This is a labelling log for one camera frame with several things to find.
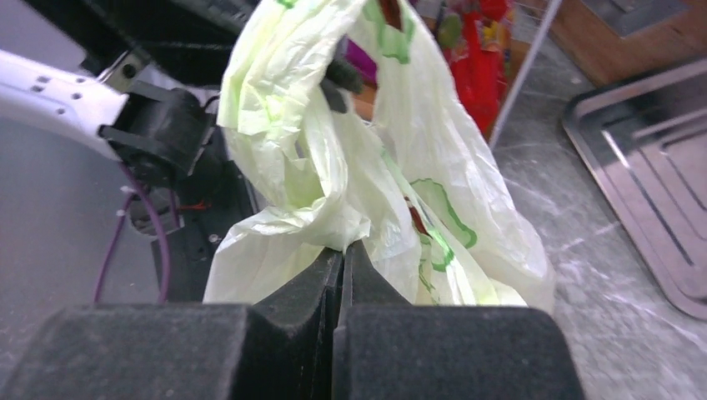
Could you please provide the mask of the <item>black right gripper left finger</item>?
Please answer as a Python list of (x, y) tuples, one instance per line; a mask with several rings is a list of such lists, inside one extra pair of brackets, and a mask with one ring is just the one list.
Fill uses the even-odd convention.
[(68, 307), (4, 399), (326, 399), (343, 255), (323, 250), (254, 304)]

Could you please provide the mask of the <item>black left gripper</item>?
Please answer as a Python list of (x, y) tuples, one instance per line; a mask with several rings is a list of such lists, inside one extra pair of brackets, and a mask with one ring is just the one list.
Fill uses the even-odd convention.
[(99, 74), (134, 52), (178, 82), (214, 88), (256, 1), (27, 0), (86, 53)]

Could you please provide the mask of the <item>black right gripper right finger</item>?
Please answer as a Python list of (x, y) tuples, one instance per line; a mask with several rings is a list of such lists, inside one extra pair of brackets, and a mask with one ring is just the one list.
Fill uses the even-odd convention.
[(582, 399), (568, 344), (546, 312), (414, 306), (361, 242), (343, 258), (333, 333), (336, 399)]

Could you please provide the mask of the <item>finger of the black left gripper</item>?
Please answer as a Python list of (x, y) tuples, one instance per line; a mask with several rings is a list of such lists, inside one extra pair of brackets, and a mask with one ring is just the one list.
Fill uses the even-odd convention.
[(358, 69), (345, 58), (335, 58), (327, 66), (320, 87), (329, 109), (346, 113), (348, 107), (342, 91), (360, 94), (364, 90), (364, 80)]

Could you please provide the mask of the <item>green avocado plastic bag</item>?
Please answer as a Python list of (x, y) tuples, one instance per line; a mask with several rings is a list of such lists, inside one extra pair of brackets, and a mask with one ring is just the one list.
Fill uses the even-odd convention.
[(376, 83), (348, 95), (335, 117), (340, 146), (330, 178), (281, 184), (244, 175), (268, 201), (233, 225), (213, 257), (204, 301), (255, 303), (324, 248), (361, 241), (375, 269), (408, 301), (428, 305), (554, 307), (543, 243), (516, 209), (423, 20), (399, 3), (401, 27), (375, 1), (338, 44), (377, 64)]

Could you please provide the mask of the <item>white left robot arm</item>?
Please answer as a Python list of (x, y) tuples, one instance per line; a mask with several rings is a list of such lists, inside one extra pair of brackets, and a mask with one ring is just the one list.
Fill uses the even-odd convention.
[(3, 116), (61, 134), (150, 186), (330, 178), (335, 117), (362, 87), (338, 44), (361, 1), (30, 1), (85, 52), (75, 73), (1, 53)]

